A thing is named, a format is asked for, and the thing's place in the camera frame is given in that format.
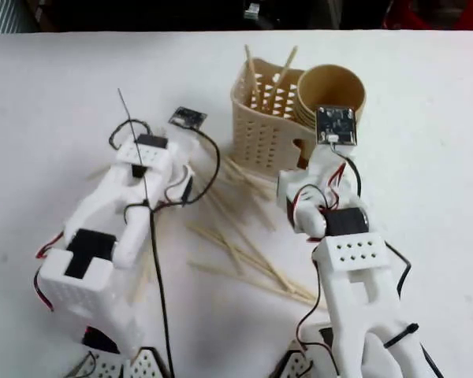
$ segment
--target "toothpick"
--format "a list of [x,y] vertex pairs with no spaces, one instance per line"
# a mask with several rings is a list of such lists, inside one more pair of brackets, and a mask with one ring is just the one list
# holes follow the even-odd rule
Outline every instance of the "toothpick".
[[258,287],[258,288],[263,289],[265,291],[269,291],[270,293],[274,293],[276,295],[280,295],[280,296],[283,296],[283,297],[286,297],[286,298],[293,299],[293,300],[298,301],[298,302],[305,303],[309,306],[313,306],[315,304],[313,301],[305,299],[305,298],[303,298],[299,295],[291,294],[291,293],[288,293],[287,291],[276,289],[275,287],[265,285],[264,283],[260,283],[259,281],[253,280],[251,278],[238,276],[233,272],[228,272],[226,270],[223,270],[223,269],[220,269],[220,268],[217,268],[217,267],[214,267],[214,266],[203,265],[203,264],[199,264],[199,263],[194,262],[194,261],[188,261],[188,265],[190,265],[191,267],[193,267],[195,269],[201,270],[203,272],[217,274],[217,275],[220,275],[220,276],[226,276],[226,277],[229,277],[229,278],[233,278],[235,280],[245,282],[246,284],[250,284],[252,286]]

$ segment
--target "electrical wire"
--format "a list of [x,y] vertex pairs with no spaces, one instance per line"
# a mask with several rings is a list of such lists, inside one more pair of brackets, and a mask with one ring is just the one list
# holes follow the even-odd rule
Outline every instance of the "electrical wire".
[[[398,256],[398,258],[402,260],[402,262],[404,262],[406,265],[404,271],[401,273],[400,280],[397,283],[397,294],[401,298],[401,290],[403,289],[404,281],[407,279],[408,274],[412,270],[412,264],[402,253],[400,253],[400,251],[398,251],[396,248],[391,246],[389,243],[385,242],[385,246],[387,246],[387,248],[389,248],[392,252],[394,252],[394,254]],[[420,344],[420,347],[423,349],[424,358],[426,359],[426,362],[431,368],[431,370],[433,370],[434,375],[437,378],[444,378],[443,374],[441,373],[441,370],[437,367],[436,363],[434,362],[433,358],[429,355],[429,353],[427,353],[427,350],[426,348],[424,348],[424,345]]]
[[182,176],[182,178],[178,180],[176,183],[173,183],[170,186],[166,187],[165,191],[163,192],[163,194],[165,195],[166,201],[168,202],[172,202],[172,200],[168,197],[168,191],[172,189],[173,187],[181,185],[184,182],[184,180],[186,180],[186,177],[188,177],[188,174],[189,174],[188,166],[182,165],[182,168],[184,169],[184,175]]
[[86,363],[86,360],[88,359],[88,357],[91,357],[91,359],[93,361],[93,367],[91,368],[91,370],[89,372],[86,372],[82,376],[65,376],[65,378],[88,378],[89,376],[91,376],[91,374],[93,374],[96,370],[96,357],[93,354],[93,352],[91,352],[89,350],[88,354],[86,354],[86,357],[84,358],[83,364]]
[[35,254],[35,258],[46,258],[46,252],[50,250],[56,242],[61,239],[63,236],[63,231],[57,234],[50,242],[47,242],[43,246],[39,248],[37,253]]
[[400,280],[398,281],[397,287],[396,287],[397,294],[401,298],[401,291],[403,290],[404,281],[407,279],[407,276],[410,273],[410,270],[412,270],[412,264],[403,254],[401,254],[396,248],[391,246],[389,243],[385,242],[385,246],[387,246],[387,248],[389,248],[392,252],[394,252],[394,254],[398,256],[398,258],[402,260],[402,262],[404,262],[406,265],[403,273],[401,273]]
[[312,309],[310,311],[308,311],[308,313],[304,317],[302,317],[301,320],[298,322],[298,325],[296,326],[296,340],[298,341],[299,345],[302,348],[301,352],[302,352],[303,355],[304,355],[304,351],[307,349],[306,347],[309,346],[309,345],[310,346],[317,345],[319,347],[323,347],[324,349],[326,349],[327,352],[330,354],[331,361],[333,362],[334,368],[338,372],[337,363],[334,361],[333,351],[331,350],[331,348],[328,344],[326,344],[326,343],[307,343],[307,342],[302,341],[301,338],[300,338],[301,325],[305,322],[306,319],[309,318],[310,315],[312,315],[314,313],[314,311],[317,310],[318,304],[321,302],[321,276],[319,275],[319,272],[318,272],[317,261],[313,261],[313,262],[314,262],[314,266],[315,266],[315,272],[317,273],[317,298],[315,299],[314,307],[312,307]]
[[212,177],[208,181],[205,188],[200,193],[198,193],[198,195],[195,196],[193,199],[188,199],[184,202],[178,201],[178,202],[164,202],[164,203],[161,203],[161,204],[157,205],[152,210],[153,213],[157,213],[159,210],[165,209],[166,207],[179,206],[179,205],[182,205],[182,206],[192,205],[193,203],[199,201],[208,192],[208,190],[212,187],[212,184],[214,183],[215,179],[217,178],[217,176],[219,174],[219,169],[221,168],[221,151],[219,150],[219,147],[218,147],[217,143],[214,142],[214,140],[210,136],[208,136],[204,132],[198,130],[197,128],[188,128],[188,127],[179,126],[179,125],[177,125],[177,127],[183,128],[184,130],[189,130],[189,131],[195,132],[199,136],[206,139],[207,142],[209,142],[214,147],[214,150],[215,150],[215,170],[214,170],[214,174],[212,175]]
[[145,120],[137,120],[136,118],[129,118],[124,121],[124,122],[121,122],[115,129],[114,131],[112,132],[112,134],[110,134],[110,137],[109,137],[109,144],[112,148],[114,148],[115,150],[119,150],[119,147],[121,146],[116,146],[116,144],[114,143],[114,138],[116,137],[116,134],[128,123],[130,122],[135,122],[137,124],[141,124],[142,126],[145,127],[146,129],[146,132],[147,134],[151,135],[152,134],[152,131],[151,131],[151,126],[149,126],[149,124],[145,121]]
[[49,299],[42,293],[39,287],[39,272],[40,268],[37,270],[37,273],[33,276],[33,287],[35,288],[35,292],[39,296],[40,300],[44,303],[44,305],[47,306],[47,308],[50,309],[51,312],[54,312],[54,307],[53,304],[50,302]]
[[158,247],[156,245],[155,214],[152,210],[149,212],[149,220],[150,220],[149,224],[151,227],[152,254],[155,260],[156,276],[158,277],[159,295],[161,297],[161,307],[162,307],[162,314],[163,314],[163,326],[165,328],[166,356],[168,358],[168,366],[169,366],[170,374],[172,378],[174,378],[175,373],[173,372],[172,350],[170,348],[168,316],[166,314],[165,289],[163,287],[163,278],[162,278],[161,267],[159,265],[159,258],[158,258]]
[[[121,90],[117,89],[117,91],[119,93],[119,97],[121,98],[121,102],[122,102],[123,106],[125,107],[126,114],[128,115],[128,122],[129,122],[130,128],[132,129],[133,141],[135,143],[136,151],[137,151],[138,156],[139,156],[140,165],[143,165],[142,156],[140,154],[140,148],[138,146],[138,142],[136,141],[136,134],[135,134],[135,130],[133,129],[133,125],[132,125],[132,122],[131,122],[131,117],[130,117],[130,114],[129,114],[129,111],[128,111],[128,107],[126,106],[125,100],[123,99]],[[155,232],[155,219],[154,219],[155,212],[154,212],[153,209],[151,209],[151,206],[149,204],[149,196],[147,194],[147,181],[146,181],[145,177],[143,178],[143,185],[144,185],[144,190],[145,190],[145,199],[143,200],[143,203],[127,205],[125,207],[124,217],[125,217],[125,221],[126,221],[126,210],[129,209],[132,206],[146,206],[149,209],[149,227],[151,229],[152,253],[153,253],[153,256],[154,256],[154,260],[155,260],[156,276],[158,277],[159,295],[160,295],[160,299],[161,299],[162,316],[163,316],[163,327],[165,329],[166,355],[168,357],[168,366],[169,366],[170,375],[171,375],[172,378],[175,378],[175,373],[173,371],[172,351],[171,351],[171,348],[170,348],[170,340],[169,340],[169,328],[168,328],[168,316],[167,316],[167,313],[166,313],[165,288],[163,287],[163,279],[162,279],[161,268],[160,268],[159,259],[158,259],[158,248],[157,248],[157,245],[156,245],[156,232]]]
[[309,365],[303,372],[301,372],[300,374],[296,375],[296,378],[300,378],[300,377],[304,376],[305,374],[307,374],[308,372],[310,372],[313,367],[314,367],[314,362],[313,362],[313,361],[310,361],[310,365]]
[[334,144],[331,143],[330,145],[331,145],[331,150],[333,151],[333,153],[338,155],[340,158],[344,159],[347,162],[348,166],[351,168],[351,170],[354,172],[354,175],[356,175],[357,196],[361,197],[361,176],[359,174],[359,171],[357,170],[356,164],[354,164],[354,161],[352,161],[352,159],[350,157],[344,156],[344,155],[340,154],[339,152],[337,152],[335,150],[335,145]]
[[[125,102],[125,99],[123,98],[123,94],[121,93],[121,89],[118,88],[117,92],[119,94],[119,98],[121,99],[123,107],[125,108],[126,115],[128,116],[128,123],[129,123],[129,127],[132,129],[133,142],[135,143],[136,153],[139,156],[140,165],[143,166],[142,154],[140,153],[139,143],[136,141],[136,134],[135,134],[135,129],[133,128],[132,118],[129,115],[129,110],[128,110],[128,107],[126,106],[126,102]],[[149,194],[147,193],[147,180],[145,179],[145,177],[143,178],[143,189],[145,190],[145,199],[149,201]]]

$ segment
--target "white tabletop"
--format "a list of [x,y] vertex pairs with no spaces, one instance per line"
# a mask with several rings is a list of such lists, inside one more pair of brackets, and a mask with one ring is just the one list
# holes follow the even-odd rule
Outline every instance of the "white tabletop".
[[[1,377],[61,376],[83,355],[35,297],[33,254],[95,187],[86,176],[114,159],[117,88],[152,124],[178,106],[208,113],[204,130],[228,146],[245,43],[277,64],[297,44],[294,67],[344,65],[364,82],[363,199],[412,260],[404,309],[430,354],[445,376],[473,376],[473,32],[267,31],[0,36]],[[269,208],[280,230],[254,227],[254,239],[314,290],[311,245]],[[307,308],[191,271],[187,258],[228,263],[183,229],[196,213],[169,213],[158,236],[177,376],[265,376]],[[165,358],[152,307],[149,337]]]

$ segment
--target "beige basket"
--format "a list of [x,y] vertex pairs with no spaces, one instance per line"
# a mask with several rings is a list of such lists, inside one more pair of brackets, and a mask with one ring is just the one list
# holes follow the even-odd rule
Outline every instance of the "beige basket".
[[274,77],[277,79],[282,67],[262,59],[253,61],[263,103],[256,103],[246,62],[231,90],[233,159],[247,169],[275,177],[281,169],[306,165],[315,147],[315,131],[296,123],[292,110],[303,71],[288,70],[277,95],[270,99]]

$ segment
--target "wooden stick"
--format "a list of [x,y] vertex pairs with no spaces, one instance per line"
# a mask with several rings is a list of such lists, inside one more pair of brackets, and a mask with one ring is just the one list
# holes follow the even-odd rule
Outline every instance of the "wooden stick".
[[[210,207],[210,210],[214,211],[211,204],[207,201],[207,197],[212,198],[211,196],[204,195],[202,197],[202,200]],[[222,206],[219,202],[217,202],[217,200],[214,200],[213,198],[212,198],[212,201],[213,201],[212,203],[215,204],[216,207]],[[229,253],[231,254],[231,257],[233,258],[233,261],[235,262],[235,267],[236,267],[236,270],[238,271],[238,274],[244,274],[244,268],[242,266],[242,263],[240,261],[240,257],[238,256],[237,251],[235,250],[233,245],[228,241],[228,239],[225,237],[225,235],[222,233],[222,230],[217,225],[215,225],[215,228],[218,231],[219,235],[221,236],[222,242],[226,246],[228,246]]]
[[93,173],[90,173],[86,177],[86,181],[91,181],[91,180],[94,180],[94,179],[98,179],[100,176],[103,176],[109,169],[110,169],[109,164],[96,169]]
[[267,199],[268,201],[271,201],[273,199],[270,194],[267,193],[260,185],[258,185],[254,180],[251,180],[248,174],[245,173],[244,170],[237,163],[235,163],[229,157],[224,157],[224,160],[235,170],[235,172],[242,178],[242,180],[247,181],[249,185],[254,187],[254,189],[258,191],[261,197]]
[[296,56],[297,51],[298,51],[298,46],[294,46],[292,48],[291,53],[289,54],[289,57],[287,58],[287,62],[285,63],[285,66],[282,69],[281,74],[278,76],[277,82],[275,83],[274,87],[272,88],[272,90],[270,92],[270,97],[268,98],[268,104],[267,104],[268,107],[270,107],[272,101],[273,101],[273,103],[275,103],[275,95],[277,94],[277,89],[282,84],[282,80],[284,80],[285,74],[289,70],[289,66],[291,65],[292,60]]
[[[208,182],[208,179],[207,179],[207,176],[205,175],[205,173],[201,172],[201,170],[199,169],[199,167],[193,163],[191,163],[191,167],[195,170],[196,172],[196,175],[199,176],[199,178],[204,181],[204,184],[206,184]],[[215,188],[215,187],[211,187],[210,188],[210,191],[214,194],[214,197],[216,200],[218,200],[219,202],[222,202],[223,205],[231,212],[231,213],[236,213],[236,210],[235,208],[233,207],[233,205],[231,203],[228,202],[227,199],[224,198],[223,195],[221,195],[221,193]]]
[[298,301],[298,302],[305,303],[305,304],[310,305],[310,306],[313,306],[315,304],[313,301],[305,299],[305,298],[303,298],[299,295],[291,294],[291,293],[288,293],[287,291],[276,289],[275,287],[265,285],[264,283],[260,283],[259,281],[252,280],[248,277],[238,276],[233,272],[228,272],[228,271],[225,271],[223,269],[216,268],[214,266],[203,265],[203,264],[199,264],[199,263],[194,262],[194,261],[188,261],[188,265],[190,265],[191,267],[193,267],[195,269],[201,270],[203,272],[217,274],[217,275],[220,275],[220,276],[226,276],[226,277],[229,277],[229,278],[233,278],[235,280],[245,282],[246,284],[250,284],[252,286],[258,287],[258,288],[263,289],[265,291],[269,291],[270,293],[274,293],[276,295],[281,295],[283,297],[290,298],[290,299],[293,299],[293,300]]
[[245,54],[247,55],[247,63],[249,64],[249,71],[251,72],[251,76],[252,76],[252,85],[254,86],[254,93],[255,93],[255,103],[257,105],[256,109],[261,109],[262,107],[261,94],[259,92],[258,80],[255,77],[255,67],[254,67],[254,61],[252,60],[252,56],[251,56],[251,50],[249,49],[248,45],[245,45],[244,49],[245,49]]
[[[228,248],[221,241],[220,235],[218,235],[217,232],[213,232],[209,228],[201,228],[201,227],[195,226],[194,224],[186,224],[186,227],[196,232],[198,235],[201,235],[205,239],[211,241],[212,243],[220,246],[221,248],[226,248],[226,249]],[[259,261],[254,256],[247,254],[238,246],[234,246],[234,248],[236,252],[240,255],[240,258],[244,260],[245,262],[247,262],[254,269],[259,270],[261,273],[268,276],[269,278],[277,279],[277,276],[275,276],[270,270],[268,270],[268,268],[263,264],[262,261]],[[290,278],[287,278],[287,280],[295,288],[295,292],[298,295],[301,295],[307,299],[313,299],[313,300],[317,298],[307,288],[303,287],[299,283],[291,280]]]
[[[208,198],[211,198],[212,195],[211,193],[208,191],[207,192],[207,197]],[[245,234],[244,230],[242,229],[242,227],[240,226],[240,222],[235,219],[235,217],[229,213],[228,211],[226,211],[226,209],[224,209],[224,207],[221,205],[221,203],[217,202],[217,201],[213,201],[213,203],[215,203],[215,205],[219,208],[219,211],[226,217],[226,219],[233,225],[233,227],[236,229],[236,231],[240,234],[241,238],[246,242],[246,244],[248,244],[253,250],[254,252],[259,256],[259,258],[261,258],[261,260],[263,260],[266,265],[268,266],[268,268],[270,269],[270,271],[278,278],[278,280],[281,282],[282,285],[284,285],[284,288],[287,290],[287,291],[291,291],[293,292],[294,289],[291,287],[291,285],[287,282],[287,280],[284,278],[284,276],[282,274],[280,274],[276,269],[275,267],[272,265],[272,263],[270,262],[270,260],[268,260],[266,258],[266,256],[261,253],[261,251],[259,250],[259,248],[247,237],[247,235]]]
[[263,208],[263,205],[254,198],[254,195],[251,192],[249,192],[249,198],[251,199],[252,204],[254,205],[254,209],[257,211],[259,217],[265,224],[266,228],[268,228],[271,231],[277,231],[277,229],[275,228],[274,222],[272,222],[271,219],[268,217],[268,214],[266,214],[266,211]]

